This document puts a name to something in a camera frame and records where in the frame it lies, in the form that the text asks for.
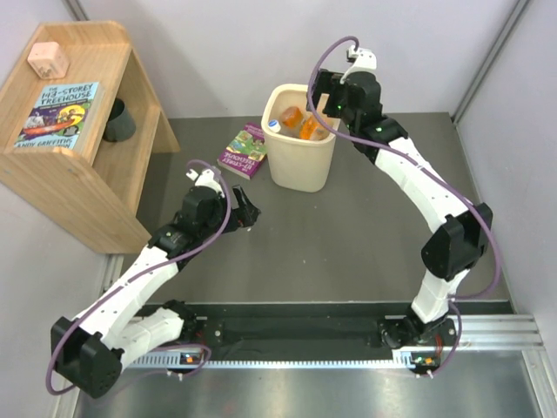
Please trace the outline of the small orange bottle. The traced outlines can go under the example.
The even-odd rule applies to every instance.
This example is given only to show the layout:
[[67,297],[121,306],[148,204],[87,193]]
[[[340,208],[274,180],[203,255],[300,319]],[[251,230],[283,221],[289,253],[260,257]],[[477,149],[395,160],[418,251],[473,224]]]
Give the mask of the small orange bottle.
[[313,116],[309,115],[299,129],[299,138],[308,141],[321,141],[329,131]]

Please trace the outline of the orange bottle white cap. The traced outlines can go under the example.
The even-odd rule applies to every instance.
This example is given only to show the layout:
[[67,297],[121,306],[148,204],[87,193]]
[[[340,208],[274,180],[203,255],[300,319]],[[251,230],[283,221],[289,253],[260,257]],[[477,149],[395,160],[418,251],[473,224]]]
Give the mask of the orange bottle white cap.
[[290,106],[280,114],[278,121],[284,135],[298,138],[305,115],[297,106]]

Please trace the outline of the cream plastic bin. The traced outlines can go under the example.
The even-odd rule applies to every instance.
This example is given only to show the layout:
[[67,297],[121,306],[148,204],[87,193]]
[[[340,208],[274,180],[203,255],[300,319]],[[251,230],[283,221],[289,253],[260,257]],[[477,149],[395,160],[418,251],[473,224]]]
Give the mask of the cream plastic bin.
[[271,119],[279,121],[280,114],[290,106],[297,106],[305,115],[307,86],[282,84],[276,87],[264,110],[261,127],[264,132],[267,158],[273,181],[282,187],[301,192],[317,192],[327,180],[332,162],[336,136],[329,132],[321,141],[302,140],[269,130]]

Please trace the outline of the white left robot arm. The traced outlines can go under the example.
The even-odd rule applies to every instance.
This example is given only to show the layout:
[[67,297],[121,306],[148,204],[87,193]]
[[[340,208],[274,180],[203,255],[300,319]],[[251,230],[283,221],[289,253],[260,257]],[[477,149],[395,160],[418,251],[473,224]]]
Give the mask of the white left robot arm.
[[197,337],[197,324],[186,309],[170,302],[133,322],[134,315],[166,282],[223,233],[253,226],[261,211],[243,188],[195,185],[185,194],[172,221],[159,227],[132,266],[112,287],[74,319],[59,318],[50,331],[51,355],[45,376],[63,376],[89,397],[104,396],[121,373],[138,358],[175,341],[188,345]]

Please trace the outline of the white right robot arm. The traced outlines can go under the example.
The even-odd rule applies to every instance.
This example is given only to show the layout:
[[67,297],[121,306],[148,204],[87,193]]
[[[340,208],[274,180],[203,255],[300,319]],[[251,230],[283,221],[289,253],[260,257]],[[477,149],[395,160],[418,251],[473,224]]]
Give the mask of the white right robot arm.
[[343,76],[319,69],[308,90],[308,107],[322,95],[328,97],[324,115],[345,124],[356,139],[355,148],[395,182],[432,233],[421,250],[426,272],[406,316],[379,324],[382,340],[391,348],[427,344],[447,316],[450,297],[486,252],[493,212],[487,204],[473,205],[448,189],[402,125],[382,111],[381,87],[371,72]]

